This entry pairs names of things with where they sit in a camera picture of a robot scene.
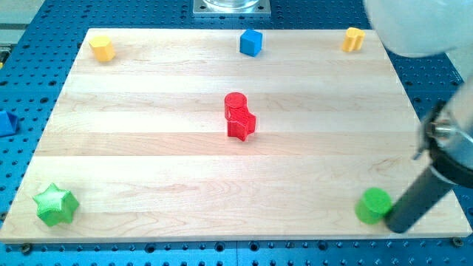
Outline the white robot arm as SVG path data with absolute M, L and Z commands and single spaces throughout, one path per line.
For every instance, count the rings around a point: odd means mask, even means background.
M 364 7 L 383 45 L 397 55 L 422 58 L 472 43 L 471 1 L 365 0 Z M 472 186 L 472 80 L 423 120 L 418 151 L 425 150 L 436 174 Z

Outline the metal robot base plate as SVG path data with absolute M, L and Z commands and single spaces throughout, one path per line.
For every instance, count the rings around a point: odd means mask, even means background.
M 270 0 L 192 0 L 194 17 L 271 15 Z

